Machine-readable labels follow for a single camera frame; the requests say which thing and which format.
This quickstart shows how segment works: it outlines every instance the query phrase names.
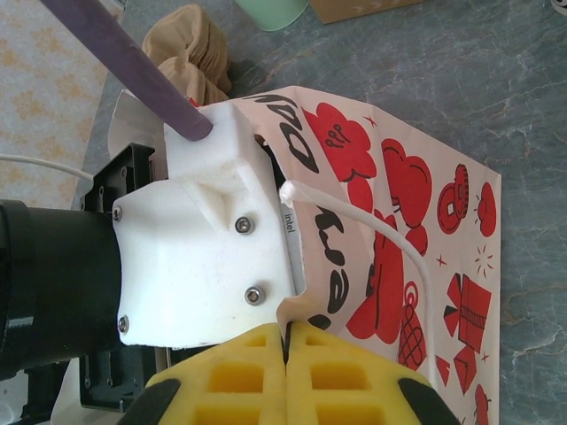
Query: gray marble surface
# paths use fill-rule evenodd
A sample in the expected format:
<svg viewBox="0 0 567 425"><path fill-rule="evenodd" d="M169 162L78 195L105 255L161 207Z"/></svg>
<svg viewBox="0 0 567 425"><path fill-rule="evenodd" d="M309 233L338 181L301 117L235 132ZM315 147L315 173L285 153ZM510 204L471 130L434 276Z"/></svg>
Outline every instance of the gray marble surface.
<svg viewBox="0 0 567 425"><path fill-rule="evenodd" d="M141 42L185 3L129 0L123 26ZM547 0L430 0L328 26L307 10L267 34L230 0L195 3L229 35L234 97L298 84L369 102L502 174L501 423L567 423L567 18ZM108 160L119 89L86 171Z"/></svg>

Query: screw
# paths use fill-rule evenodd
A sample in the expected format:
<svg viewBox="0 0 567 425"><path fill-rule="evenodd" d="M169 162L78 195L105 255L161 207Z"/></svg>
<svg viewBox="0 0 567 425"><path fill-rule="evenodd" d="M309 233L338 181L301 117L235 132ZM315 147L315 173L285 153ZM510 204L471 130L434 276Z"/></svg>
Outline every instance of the screw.
<svg viewBox="0 0 567 425"><path fill-rule="evenodd" d="M240 235L250 235L254 231L254 223L248 217L240 217L234 227Z"/></svg>
<svg viewBox="0 0 567 425"><path fill-rule="evenodd" d="M114 220L114 221L120 221L120 220L122 220L122 207L116 206L116 207L113 209L113 220Z"/></svg>
<svg viewBox="0 0 567 425"><path fill-rule="evenodd" d="M245 292L245 300L249 305L260 305L265 298L264 290L257 286L251 286Z"/></svg>
<svg viewBox="0 0 567 425"><path fill-rule="evenodd" d="M128 316L124 315L118 319L118 330L121 334L128 332L130 328L130 322L128 321Z"/></svg>

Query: white plastic housing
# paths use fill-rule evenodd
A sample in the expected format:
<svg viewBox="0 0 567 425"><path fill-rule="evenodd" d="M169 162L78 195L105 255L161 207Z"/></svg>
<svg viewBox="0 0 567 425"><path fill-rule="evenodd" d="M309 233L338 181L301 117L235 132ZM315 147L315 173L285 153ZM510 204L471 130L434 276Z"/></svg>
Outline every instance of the white plastic housing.
<svg viewBox="0 0 567 425"><path fill-rule="evenodd" d="M166 126L169 180L153 182L114 203L120 221L122 292L128 316L124 344L186 348L219 344L276 321L294 295L279 199L268 155L233 104L203 110L211 134L189 142ZM239 234L235 222L252 219ZM245 291L265 301L252 306Z"/></svg>

